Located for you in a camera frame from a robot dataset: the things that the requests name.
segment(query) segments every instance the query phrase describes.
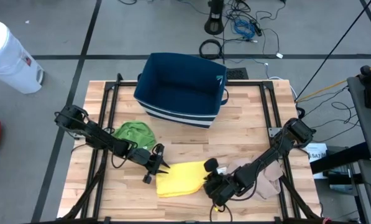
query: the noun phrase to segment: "yellow cloth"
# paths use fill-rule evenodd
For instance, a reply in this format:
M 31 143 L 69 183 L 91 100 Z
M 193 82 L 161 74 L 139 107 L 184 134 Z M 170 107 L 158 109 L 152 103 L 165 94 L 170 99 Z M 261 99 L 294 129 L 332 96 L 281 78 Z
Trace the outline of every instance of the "yellow cloth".
M 170 165 L 170 169 L 160 166 L 168 174 L 156 175 L 156 192 L 158 197 L 174 197 L 197 192 L 209 174 L 204 170 L 205 161 L 184 162 Z

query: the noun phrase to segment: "bin handle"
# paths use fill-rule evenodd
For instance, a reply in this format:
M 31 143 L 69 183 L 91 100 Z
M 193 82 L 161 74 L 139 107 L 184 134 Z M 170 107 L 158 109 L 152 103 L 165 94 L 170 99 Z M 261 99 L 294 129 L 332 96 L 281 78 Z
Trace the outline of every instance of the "bin handle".
M 227 102 L 228 102 L 228 99 L 229 99 L 229 93 L 228 93 L 228 90 L 227 89 L 224 89 L 225 92 L 227 92 L 227 98 L 225 100 L 222 100 L 221 101 L 221 105 L 225 105 Z

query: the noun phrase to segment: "wooden table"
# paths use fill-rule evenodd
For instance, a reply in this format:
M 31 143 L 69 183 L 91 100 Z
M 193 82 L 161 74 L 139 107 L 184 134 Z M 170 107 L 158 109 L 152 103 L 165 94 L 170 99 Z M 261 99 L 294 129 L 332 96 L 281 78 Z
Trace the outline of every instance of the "wooden table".
M 273 81 L 273 83 L 280 118 L 284 124 L 290 118 L 297 116 L 290 84 L 287 80 Z M 94 121 L 98 120 L 104 85 L 104 81 L 89 83 L 84 109 Z M 133 86 L 119 88 L 119 101 L 113 126 L 118 128 L 125 121 L 134 119 L 148 124 L 155 133 L 157 142 L 165 146 L 164 156 L 168 164 L 202 161 L 215 157 L 222 166 L 241 157 L 258 156 L 269 148 L 257 86 L 228 86 L 230 99 L 225 106 L 222 106 L 209 130 L 163 121 L 147 115 L 135 101 L 134 89 Z M 109 105 L 110 101 L 108 101 L 104 127 L 107 125 Z M 274 123 L 272 107 L 269 109 Z M 84 140 L 75 142 L 75 146 L 80 144 L 84 144 Z M 69 212 L 83 193 L 91 153 L 91 148 L 84 146 L 72 154 L 58 217 Z M 191 195 L 158 198 L 155 181 L 153 180 L 149 185 L 142 182 L 146 173 L 144 167 L 126 162 L 122 168 L 115 169 L 110 163 L 110 154 L 108 158 L 99 219 L 110 216 L 112 220 L 131 221 L 209 220 L 211 199 L 203 189 Z M 312 210 L 319 215 L 321 208 L 308 156 L 298 150 L 292 150 L 289 159 L 295 188 Z M 121 161 L 120 158 L 114 158 L 115 164 Z M 290 196 L 285 193 L 288 212 L 292 217 Z M 90 202 L 89 215 L 92 214 L 94 195 L 91 196 Z M 278 197 L 272 197 L 265 202 L 254 199 L 244 202 L 229 201 L 227 206 L 233 213 L 234 221 L 273 221 L 273 217 L 281 216 Z M 229 214 L 213 212 L 213 220 L 228 221 Z

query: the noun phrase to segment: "white bucket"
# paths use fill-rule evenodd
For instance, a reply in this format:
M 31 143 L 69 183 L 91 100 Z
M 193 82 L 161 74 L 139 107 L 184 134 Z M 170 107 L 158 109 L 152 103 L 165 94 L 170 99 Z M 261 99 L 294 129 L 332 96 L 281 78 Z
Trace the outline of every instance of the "white bucket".
M 21 93 L 41 89 L 44 70 L 0 22 L 0 80 Z

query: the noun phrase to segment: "concrete floor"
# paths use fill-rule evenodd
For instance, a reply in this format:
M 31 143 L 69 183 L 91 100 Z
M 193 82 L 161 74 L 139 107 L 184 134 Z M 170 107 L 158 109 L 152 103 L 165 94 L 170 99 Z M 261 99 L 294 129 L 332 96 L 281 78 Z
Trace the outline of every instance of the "concrete floor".
M 208 12 L 207 1 L 190 1 L 200 11 Z M 277 20 L 260 22 L 262 27 L 278 33 L 284 58 L 258 60 L 268 63 L 270 76 L 289 79 L 299 93 L 362 10 L 361 1 L 364 0 L 288 1 Z M 247 2 L 253 14 L 282 6 L 279 0 Z M 0 21 L 48 73 L 43 88 L 31 95 L 21 95 L 0 81 L 0 120 L 4 125 L 0 147 L 0 223 L 31 221 L 52 153 L 58 154 L 42 220 L 53 220 L 57 215 L 73 140 L 64 135 L 62 142 L 55 142 L 58 128 L 53 122 L 54 111 L 65 103 L 82 105 L 90 80 L 113 80 L 118 72 L 127 80 L 136 79 L 152 52 L 198 54 L 200 43 L 212 38 L 203 30 L 206 18 L 178 1 L 143 0 L 125 6 L 114 0 L 0 0 Z M 89 30 L 95 19 L 94 29 Z M 269 31 L 266 35 L 265 53 L 275 54 L 276 37 Z M 226 29 L 225 38 L 234 37 L 238 36 Z M 262 58 L 263 38 L 255 39 L 258 43 L 227 44 L 225 53 L 229 57 L 229 54 L 247 54 L 239 57 Z M 207 53 L 215 51 L 214 46 L 206 46 Z M 334 54 L 335 59 L 327 61 L 304 95 L 357 74 L 363 65 L 371 65 L 368 15 L 360 18 Z M 98 55 L 114 56 L 108 59 Z M 226 66 L 247 68 L 250 79 L 265 78 L 263 65 L 252 60 L 235 62 L 226 61 Z M 309 111 L 321 100 L 299 106 Z M 352 106 L 346 91 L 332 101 Z M 315 126 L 346 116 L 346 111 L 334 110 L 330 103 L 325 103 L 307 116 L 305 122 Z M 341 122 L 328 124 L 318 129 L 315 139 L 326 139 L 348 127 L 350 124 Z M 356 127 L 326 143 L 352 146 L 363 140 L 360 128 Z M 324 182 L 317 182 L 317 187 L 324 216 L 336 218 L 355 210 L 353 197 L 329 190 Z

